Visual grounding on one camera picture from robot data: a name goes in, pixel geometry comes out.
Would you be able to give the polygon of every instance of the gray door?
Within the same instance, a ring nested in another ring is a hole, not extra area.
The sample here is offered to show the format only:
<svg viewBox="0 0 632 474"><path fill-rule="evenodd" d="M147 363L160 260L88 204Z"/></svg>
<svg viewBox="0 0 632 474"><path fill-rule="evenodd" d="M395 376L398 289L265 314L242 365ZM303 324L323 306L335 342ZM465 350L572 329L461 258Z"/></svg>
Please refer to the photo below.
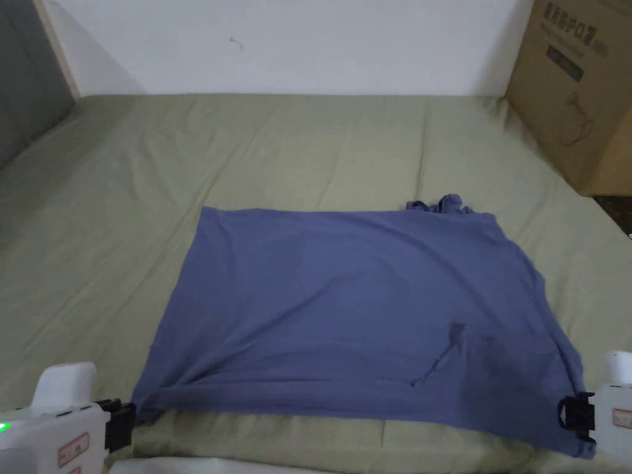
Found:
<svg viewBox="0 0 632 474"><path fill-rule="evenodd" d="M72 106L31 0L0 0L0 167Z"/></svg>

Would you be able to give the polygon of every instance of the red label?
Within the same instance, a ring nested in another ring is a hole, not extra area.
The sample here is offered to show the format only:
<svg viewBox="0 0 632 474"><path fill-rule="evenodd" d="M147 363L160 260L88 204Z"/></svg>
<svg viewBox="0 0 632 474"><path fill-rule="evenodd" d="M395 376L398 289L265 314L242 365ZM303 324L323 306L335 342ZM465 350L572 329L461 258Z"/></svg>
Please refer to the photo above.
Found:
<svg viewBox="0 0 632 474"><path fill-rule="evenodd" d="M57 452L57 466L62 468L67 465L70 461L75 459L81 453L85 453L88 451L90 447L90 434L84 433L78 438L73 439L64 447L59 448Z"/></svg>
<svg viewBox="0 0 632 474"><path fill-rule="evenodd" d="M612 411L612 424L632 430L632 411L614 408Z"/></svg>

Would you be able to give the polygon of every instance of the blue t-shirt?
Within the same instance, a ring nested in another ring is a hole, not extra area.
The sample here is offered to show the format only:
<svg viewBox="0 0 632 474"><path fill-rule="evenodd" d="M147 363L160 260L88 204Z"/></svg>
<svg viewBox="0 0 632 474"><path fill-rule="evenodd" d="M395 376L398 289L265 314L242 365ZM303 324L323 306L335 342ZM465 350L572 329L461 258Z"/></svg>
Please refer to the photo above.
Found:
<svg viewBox="0 0 632 474"><path fill-rule="evenodd" d="M583 390L544 280L494 216L204 208L135 389L165 410L418 420L582 458Z"/></svg>

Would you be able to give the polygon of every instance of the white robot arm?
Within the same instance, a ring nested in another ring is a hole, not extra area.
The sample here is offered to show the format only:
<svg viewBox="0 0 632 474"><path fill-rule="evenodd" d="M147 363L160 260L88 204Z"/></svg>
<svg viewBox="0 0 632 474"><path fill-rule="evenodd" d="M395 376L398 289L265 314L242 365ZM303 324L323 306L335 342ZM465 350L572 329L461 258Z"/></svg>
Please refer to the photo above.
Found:
<svg viewBox="0 0 632 474"><path fill-rule="evenodd" d="M131 443L136 408L91 402L96 372L91 363L49 367L30 407L0 413L0 473L99 474L109 453Z"/></svg>
<svg viewBox="0 0 632 474"><path fill-rule="evenodd" d="M632 465L632 353L606 355L612 383L597 392L566 397L557 407L562 428L596 443L622 463Z"/></svg>

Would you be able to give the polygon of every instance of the mattress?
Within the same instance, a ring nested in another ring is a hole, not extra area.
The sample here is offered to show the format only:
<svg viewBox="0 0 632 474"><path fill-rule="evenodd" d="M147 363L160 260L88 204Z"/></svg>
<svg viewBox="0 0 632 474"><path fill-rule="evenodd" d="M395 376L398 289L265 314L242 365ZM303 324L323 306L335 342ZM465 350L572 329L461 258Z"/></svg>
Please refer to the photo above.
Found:
<svg viewBox="0 0 632 474"><path fill-rule="evenodd" d="M543 158L503 99L88 97L0 172L0 409L43 369L92 361L95 398L128 399L195 234L221 209L393 210L458 193L547 280L585 384L632 351L632 247ZM218 456L318 470L621 469L443 425L170 412L132 456Z"/></svg>

